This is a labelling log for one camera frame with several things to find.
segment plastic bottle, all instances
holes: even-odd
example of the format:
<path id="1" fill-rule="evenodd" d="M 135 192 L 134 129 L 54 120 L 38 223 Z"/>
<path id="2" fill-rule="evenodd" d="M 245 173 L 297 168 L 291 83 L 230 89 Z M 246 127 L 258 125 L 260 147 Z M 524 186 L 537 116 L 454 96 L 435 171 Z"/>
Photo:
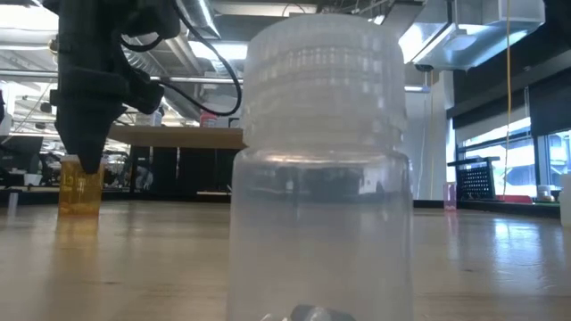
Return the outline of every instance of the plastic bottle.
<path id="1" fill-rule="evenodd" d="M 402 52 L 362 18 L 287 19 L 249 44 L 228 321 L 411 321 Z"/>
<path id="2" fill-rule="evenodd" d="M 98 216 L 103 190 L 101 162 L 96 174 L 85 173 L 77 155 L 63 156 L 60 179 L 59 216 Z"/>

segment wooden tabletop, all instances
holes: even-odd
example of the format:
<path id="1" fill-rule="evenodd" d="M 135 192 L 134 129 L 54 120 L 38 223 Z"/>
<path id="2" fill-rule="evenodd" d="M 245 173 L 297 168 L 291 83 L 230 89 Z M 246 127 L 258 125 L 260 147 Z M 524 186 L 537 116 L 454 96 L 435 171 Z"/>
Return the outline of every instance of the wooden tabletop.
<path id="1" fill-rule="evenodd" d="M 239 128 L 112 126 L 109 138 L 134 146 L 243 149 Z"/>
<path id="2" fill-rule="evenodd" d="M 55 206 L 2 211 L 2 319 L 223 321 L 228 212 L 175 202 L 107 202 L 99 220 L 58 219 Z M 557 220 L 416 210 L 414 245 L 416 321 L 571 320 L 571 230 Z"/>

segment yellow container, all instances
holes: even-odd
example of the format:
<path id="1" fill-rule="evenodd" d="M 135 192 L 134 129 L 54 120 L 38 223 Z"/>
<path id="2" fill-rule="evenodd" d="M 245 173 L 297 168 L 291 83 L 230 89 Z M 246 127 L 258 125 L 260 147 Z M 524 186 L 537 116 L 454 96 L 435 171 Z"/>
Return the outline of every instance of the yellow container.
<path id="1" fill-rule="evenodd" d="M 60 216 L 98 216 L 103 190 L 104 163 L 96 174 L 88 175 L 76 155 L 62 157 Z"/>

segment wooden shelf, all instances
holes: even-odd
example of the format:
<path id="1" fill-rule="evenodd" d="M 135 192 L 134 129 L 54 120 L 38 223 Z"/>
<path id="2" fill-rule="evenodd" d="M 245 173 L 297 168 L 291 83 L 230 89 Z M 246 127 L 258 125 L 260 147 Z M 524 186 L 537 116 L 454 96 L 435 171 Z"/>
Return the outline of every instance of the wooden shelf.
<path id="1" fill-rule="evenodd" d="M 109 138 L 134 146 L 244 149 L 239 128 L 112 126 Z"/>

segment ceiling light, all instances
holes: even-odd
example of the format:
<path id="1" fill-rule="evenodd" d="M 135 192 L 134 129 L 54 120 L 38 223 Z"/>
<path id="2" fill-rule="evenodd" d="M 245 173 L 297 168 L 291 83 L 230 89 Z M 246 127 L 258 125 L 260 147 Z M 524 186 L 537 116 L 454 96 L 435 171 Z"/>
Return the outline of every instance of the ceiling light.
<path id="1" fill-rule="evenodd" d="M 60 138 L 57 134 L 43 134 L 43 133 L 10 133 L 10 136 L 32 136 L 32 137 L 45 137 L 45 138 Z"/>
<path id="2" fill-rule="evenodd" d="M 44 7 L 0 4 L 0 28 L 57 31 L 58 17 Z"/>
<path id="3" fill-rule="evenodd" d="M 430 93 L 430 88 L 425 86 L 405 86 L 404 91 L 407 93 Z"/>
<path id="4" fill-rule="evenodd" d="M 373 22 L 376 25 L 381 25 L 385 21 L 385 16 L 383 14 L 376 16 L 375 18 L 368 19 L 368 22 Z"/>
<path id="5" fill-rule="evenodd" d="M 216 54 L 208 49 L 206 45 L 198 41 L 189 41 L 193 53 L 198 58 L 208 60 L 218 60 Z M 211 43 L 218 53 L 227 60 L 244 60 L 248 53 L 248 45 L 241 42 L 215 42 Z"/>
<path id="6" fill-rule="evenodd" d="M 213 8 L 220 14 L 252 15 L 282 17 L 289 13 L 315 13 L 318 7 L 315 4 L 265 4 L 262 2 L 234 2 L 215 1 L 211 2 Z"/>

